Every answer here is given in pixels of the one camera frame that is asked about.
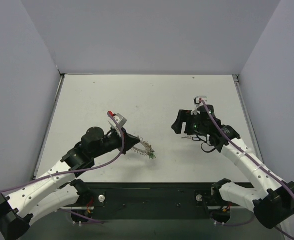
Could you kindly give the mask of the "silver key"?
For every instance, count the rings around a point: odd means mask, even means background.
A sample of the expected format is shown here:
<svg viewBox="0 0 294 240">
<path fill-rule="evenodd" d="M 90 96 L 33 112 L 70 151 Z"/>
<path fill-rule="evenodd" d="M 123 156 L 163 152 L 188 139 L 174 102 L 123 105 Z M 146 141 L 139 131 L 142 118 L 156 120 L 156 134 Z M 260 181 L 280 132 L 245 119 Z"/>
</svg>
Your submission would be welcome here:
<svg viewBox="0 0 294 240">
<path fill-rule="evenodd" d="M 187 140 L 190 140 L 190 139 L 192 139 L 192 136 L 190 136 L 190 135 L 186 135 L 186 136 L 183 136 L 183 137 L 181 137 L 182 139 L 187 139 Z"/>
</svg>

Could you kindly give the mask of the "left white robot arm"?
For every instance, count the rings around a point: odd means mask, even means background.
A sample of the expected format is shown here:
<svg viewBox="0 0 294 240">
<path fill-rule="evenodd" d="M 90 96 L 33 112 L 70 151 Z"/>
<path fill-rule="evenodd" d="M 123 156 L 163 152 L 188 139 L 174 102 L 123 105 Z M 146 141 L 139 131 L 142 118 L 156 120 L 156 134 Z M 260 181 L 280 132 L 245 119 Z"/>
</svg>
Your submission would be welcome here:
<svg viewBox="0 0 294 240">
<path fill-rule="evenodd" d="M 38 179 L 10 190 L 8 195 L 0 192 L 0 233 L 6 240 L 17 240 L 38 219 L 57 209 L 89 201 L 90 191 L 77 178 L 94 166 L 94 160 L 118 150 L 125 154 L 140 142 L 139 138 L 124 129 L 111 128 L 104 133 L 92 127 L 81 137 L 55 165 Z"/>
</svg>

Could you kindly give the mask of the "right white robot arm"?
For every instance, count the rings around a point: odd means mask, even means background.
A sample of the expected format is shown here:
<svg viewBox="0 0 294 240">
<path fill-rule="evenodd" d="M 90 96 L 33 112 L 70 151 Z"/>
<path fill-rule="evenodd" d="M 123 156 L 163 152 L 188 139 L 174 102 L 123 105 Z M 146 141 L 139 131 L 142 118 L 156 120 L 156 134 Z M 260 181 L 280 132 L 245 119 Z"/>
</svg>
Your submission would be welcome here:
<svg viewBox="0 0 294 240">
<path fill-rule="evenodd" d="M 249 210 L 267 229 L 294 215 L 294 182 L 286 183 L 273 175 L 239 133 L 215 117 L 212 105 L 179 110 L 171 128 L 176 134 L 205 137 L 207 143 L 228 158 L 251 183 L 252 188 L 241 187 L 226 178 L 214 183 L 211 197 L 217 203 L 233 203 Z"/>
</svg>

